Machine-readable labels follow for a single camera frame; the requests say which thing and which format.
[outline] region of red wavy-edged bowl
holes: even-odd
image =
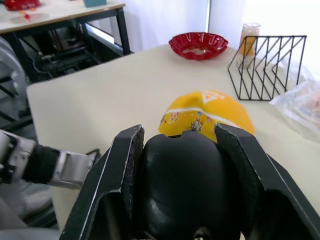
[[[188,32],[174,36],[169,44],[172,50],[191,60],[212,59],[227,49],[228,41],[222,36],[207,32]]]

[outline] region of metal table frame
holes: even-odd
[[[93,13],[86,16],[79,16],[69,20],[61,20],[61,21],[48,23],[40,26],[34,26],[34,27],[22,29],[22,30],[7,32],[7,33],[1,34],[1,36],[9,42],[14,53],[16,54],[16,57],[18,58],[20,64],[22,65],[26,75],[29,77],[31,82],[37,82],[38,81],[37,71],[34,69],[33,63],[30,61],[30,58],[28,57],[26,51],[24,50],[19,40],[20,38],[31,36],[33,34],[47,32],[50,30],[55,30],[59,28],[81,24],[83,28],[83,33],[85,37],[88,39],[89,36],[88,36],[85,23],[94,21],[94,20],[110,18],[110,17],[116,17],[119,33],[120,33],[120,39],[122,43],[123,55],[129,55],[131,51],[129,46],[129,39],[128,39],[126,20],[125,20],[123,7],[106,10],[103,12]]]

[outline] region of white curtain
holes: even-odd
[[[167,44],[175,35],[206,30],[208,0],[124,0],[130,48],[141,52]],[[114,40],[121,45],[117,20],[111,18]]]
[[[209,32],[238,48],[242,25],[261,24],[261,35],[307,35],[303,63],[318,70],[320,56],[319,0],[212,0]]]

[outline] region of white table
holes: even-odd
[[[19,11],[7,11],[1,4],[0,34],[89,16],[125,6],[123,2],[114,0],[108,0],[106,5],[95,7],[86,7],[83,0],[40,0],[40,2],[41,6],[35,11],[25,11],[30,15],[30,21],[24,19]]]
[[[180,95],[217,90],[236,98],[227,72],[235,52],[208,61],[186,60],[168,45],[119,58],[27,90],[42,145],[86,153],[106,151],[115,135],[136,124],[145,140],[157,133],[163,113]],[[292,130],[273,106],[243,101],[264,150],[285,167],[320,214],[320,146]],[[61,227],[78,191],[52,187]]]
[[[107,4],[95,7],[85,7],[83,0],[40,0],[40,2],[41,6],[35,11],[25,11],[30,15],[30,21],[19,11],[7,11],[0,4],[0,35],[9,42],[31,82],[37,82],[37,72],[19,41],[26,36],[81,24],[83,34],[88,39],[85,23],[116,17],[123,55],[131,53],[123,2],[108,0]]]

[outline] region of yellow plastic object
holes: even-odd
[[[196,130],[217,142],[216,123],[242,128],[251,134],[256,130],[245,108],[230,96],[218,91],[196,91],[177,98],[164,113],[159,133],[180,135],[186,130]]]

